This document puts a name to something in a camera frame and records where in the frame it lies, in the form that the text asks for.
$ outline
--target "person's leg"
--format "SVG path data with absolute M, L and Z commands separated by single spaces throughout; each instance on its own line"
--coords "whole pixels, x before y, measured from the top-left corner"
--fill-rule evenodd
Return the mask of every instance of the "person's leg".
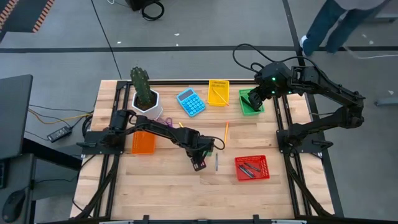
M 330 34 L 326 51 L 336 53 L 348 39 L 349 35 L 360 25 L 368 16 L 370 16 L 378 7 L 369 10 L 350 10 L 338 27 Z
M 302 42 L 305 55 L 311 55 L 319 47 L 329 29 L 344 12 L 345 10 L 334 0 L 327 0 L 324 3 L 307 32 L 307 39 Z

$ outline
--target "cactus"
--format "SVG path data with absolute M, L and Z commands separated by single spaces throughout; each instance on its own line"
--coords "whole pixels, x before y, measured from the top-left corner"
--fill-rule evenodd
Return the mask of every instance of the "cactus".
M 139 67 L 134 67 L 130 71 L 130 77 L 139 99 L 136 106 L 140 107 L 142 110 L 151 108 L 154 103 L 154 95 L 150 90 L 147 71 Z

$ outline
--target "power adapter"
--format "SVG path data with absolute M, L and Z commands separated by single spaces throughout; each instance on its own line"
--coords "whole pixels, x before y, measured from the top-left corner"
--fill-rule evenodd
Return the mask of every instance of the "power adapter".
M 61 129 L 58 129 L 58 130 L 54 131 L 53 133 L 49 134 L 47 136 L 47 139 L 49 139 L 51 143 L 54 143 L 54 142 L 58 141 L 59 139 L 70 135 L 71 133 L 72 133 L 72 129 L 69 128 L 68 126 L 65 126 Z

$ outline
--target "person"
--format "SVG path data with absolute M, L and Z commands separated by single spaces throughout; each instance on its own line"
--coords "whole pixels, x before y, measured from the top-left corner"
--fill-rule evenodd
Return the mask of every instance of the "person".
M 310 56 L 339 17 L 348 11 L 343 21 L 330 34 L 326 44 L 327 52 L 336 53 L 355 28 L 376 12 L 383 2 L 384 0 L 326 0 L 307 34 L 300 40 L 304 54 Z

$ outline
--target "blue calculator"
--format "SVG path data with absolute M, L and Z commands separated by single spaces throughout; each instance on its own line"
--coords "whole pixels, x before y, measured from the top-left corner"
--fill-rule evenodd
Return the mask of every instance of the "blue calculator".
M 204 102 L 192 88 L 187 88 L 182 93 L 178 94 L 177 100 L 190 117 L 196 116 L 206 108 Z

